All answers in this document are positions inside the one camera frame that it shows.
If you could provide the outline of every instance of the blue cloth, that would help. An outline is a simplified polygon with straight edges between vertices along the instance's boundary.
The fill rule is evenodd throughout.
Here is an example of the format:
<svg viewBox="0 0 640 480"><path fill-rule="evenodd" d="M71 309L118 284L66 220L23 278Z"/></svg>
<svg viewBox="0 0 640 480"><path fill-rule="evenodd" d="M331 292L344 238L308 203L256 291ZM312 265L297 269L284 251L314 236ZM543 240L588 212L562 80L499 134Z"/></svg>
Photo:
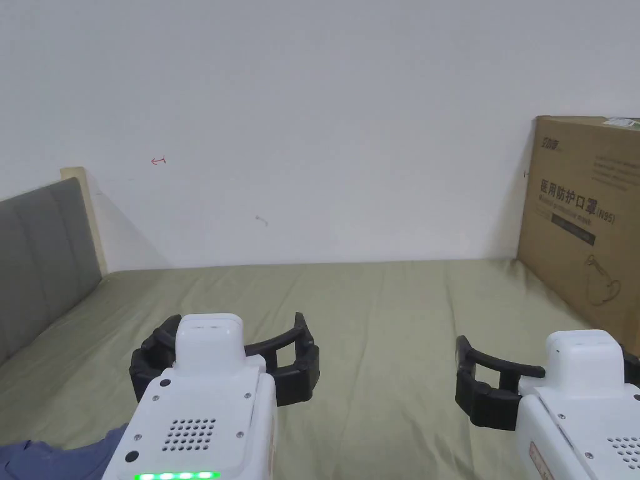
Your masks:
<svg viewBox="0 0 640 480"><path fill-rule="evenodd" d="M126 427L72 450L32 441L0 447L0 480L100 480Z"/></svg>

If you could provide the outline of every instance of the gray upholstered headboard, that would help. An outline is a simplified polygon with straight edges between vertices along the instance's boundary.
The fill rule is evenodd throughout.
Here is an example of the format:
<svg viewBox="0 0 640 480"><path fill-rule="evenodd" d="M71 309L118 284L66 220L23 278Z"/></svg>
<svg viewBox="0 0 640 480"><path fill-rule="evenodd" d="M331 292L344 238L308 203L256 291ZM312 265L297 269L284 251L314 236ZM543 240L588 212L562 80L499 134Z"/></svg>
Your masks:
<svg viewBox="0 0 640 480"><path fill-rule="evenodd" d="M77 179L0 202L0 364L100 279Z"/></svg>

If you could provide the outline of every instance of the wrinkled fabric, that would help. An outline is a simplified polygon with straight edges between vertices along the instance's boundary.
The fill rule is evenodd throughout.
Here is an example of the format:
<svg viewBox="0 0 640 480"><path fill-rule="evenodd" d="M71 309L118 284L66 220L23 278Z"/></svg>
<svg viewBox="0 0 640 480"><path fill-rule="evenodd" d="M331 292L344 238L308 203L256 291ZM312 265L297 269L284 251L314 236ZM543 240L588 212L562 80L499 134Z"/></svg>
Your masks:
<svg viewBox="0 0 640 480"><path fill-rule="evenodd" d="M278 480L521 480L513 432L471 426L454 401L456 336L544 364L547 335L586 327L514 260L118 272L0 367L0 444L77 447L128 422L131 353L169 315L235 313L248 344L296 311L321 374L309 402L278 409Z"/></svg>
<svg viewBox="0 0 640 480"><path fill-rule="evenodd" d="M72 450L32 441L0 447L0 480L100 480L126 427Z"/></svg>

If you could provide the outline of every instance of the sticker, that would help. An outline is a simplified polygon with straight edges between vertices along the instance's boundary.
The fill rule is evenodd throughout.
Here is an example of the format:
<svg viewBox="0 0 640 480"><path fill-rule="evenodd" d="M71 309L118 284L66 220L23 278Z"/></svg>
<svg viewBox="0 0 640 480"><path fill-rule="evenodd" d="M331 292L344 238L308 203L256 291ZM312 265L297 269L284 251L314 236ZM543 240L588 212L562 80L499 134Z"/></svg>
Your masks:
<svg viewBox="0 0 640 480"><path fill-rule="evenodd" d="M639 122L636 122L635 120L632 120L631 118L620 118L620 117L612 117L609 118L606 122L604 122L605 125L613 125L614 127L633 127L636 124L638 124L638 126L640 126Z"/></svg>
<svg viewBox="0 0 640 480"><path fill-rule="evenodd" d="M531 442L531 445L529 446L529 456L533 460L533 464L538 469L538 473L542 480L554 480L554 476L551 474L549 467L545 463L545 459L542 458L538 447L536 447L536 444L533 442Z"/></svg>

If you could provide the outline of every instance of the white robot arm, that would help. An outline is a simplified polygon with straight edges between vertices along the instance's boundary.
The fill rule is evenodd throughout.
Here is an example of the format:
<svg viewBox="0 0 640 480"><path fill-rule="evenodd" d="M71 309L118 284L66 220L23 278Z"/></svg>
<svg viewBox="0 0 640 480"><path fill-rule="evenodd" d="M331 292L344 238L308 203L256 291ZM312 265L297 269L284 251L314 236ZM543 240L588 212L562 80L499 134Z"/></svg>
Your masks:
<svg viewBox="0 0 640 480"><path fill-rule="evenodd" d="M602 330L555 332L548 366L486 355L458 337L456 402L476 426L515 430L531 480L640 478L640 362ZM499 388L475 380L500 372Z"/></svg>
<svg viewBox="0 0 640 480"><path fill-rule="evenodd" d="M319 377L319 350L304 317L296 314L292 330L246 347L235 315L171 320L165 323L177 326L175 337L162 329L154 335L161 343L175 338L175 350L152 342L161 349L143 344L133 355L140 403L103 480L271 479L276 406L308 400ZM278 368L276 350L293 342L296 361ZM173 365L153 378L154 363L173 352Z"/></svg>

